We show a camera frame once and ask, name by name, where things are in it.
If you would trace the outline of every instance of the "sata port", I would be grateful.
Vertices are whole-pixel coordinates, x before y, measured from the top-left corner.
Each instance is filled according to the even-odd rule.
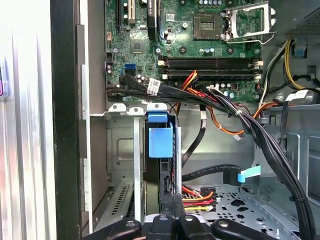
[[[134,69],[125,69],[124,73],[128,74],[128,75],[131,75],[131,76],[132,75],[135,76],[136,75],[136,70],[134,70]]]
[[[135,64],[130,64],[130,63],[127,63],[124,65],[124,69],[137,69],[137,66]]]

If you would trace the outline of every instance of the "ram slot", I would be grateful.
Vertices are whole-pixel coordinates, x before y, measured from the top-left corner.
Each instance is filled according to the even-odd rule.
[[[159,57],[158,65],[173,69],[242,69],[258,66],[259,59],[237,57]]]
[[[182,81],[185,80],[192,70],[159,69],[163,80]],[[259,73],[251,70],[247,71],[228,71],[228,70],[197,70],[199,81],[253,81],[261,77]]]

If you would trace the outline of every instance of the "cable label sticker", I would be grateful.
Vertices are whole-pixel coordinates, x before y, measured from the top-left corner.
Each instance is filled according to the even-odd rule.
[[[305,89],[305,90],[300,90],[298,91],[297,93],[291,93],[289,94],[289,96],[286,98],[286,102],[290,102],[292,101],[293,99],[304,99],[306,97],[308,93],[308,90]]]
[[[160,84],[161,84],[161,81],[154,79],[154,78],[150,78],[148,89],[147,89],[146,93],[153,95],[153,96],[157,96],[159,88],[160,88]]]

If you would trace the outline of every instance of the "blue tab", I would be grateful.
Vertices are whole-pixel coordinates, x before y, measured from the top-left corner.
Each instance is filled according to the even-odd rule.
[[[254,167],[248,168],[247,170],[241,171],[241,173],[238,173],[238,182],[245,183],[246,178],[259,176],[259,175],[261,175],[261,166],[254,166]]]
[[[238,173],[238,182],[239,183],[245,183],[246,182],[246,175]]]
[[[149,158],[172,158],[173,156],[173,128],[149,128]]]
[[[167,112],[159,111],[159,112],[149,112],[148,113],[148,122],[149,123],[167,123],[168,116]]]

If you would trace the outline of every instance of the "blue plastic clip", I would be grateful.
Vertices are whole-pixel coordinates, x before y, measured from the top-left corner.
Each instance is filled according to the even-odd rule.
[[[241,173],[238,173],[238,182],[239,183],[245,183],[246,178],[259,176],[261,175],[261,166],[255,166],[248,168],[247,170],[241,171]]]

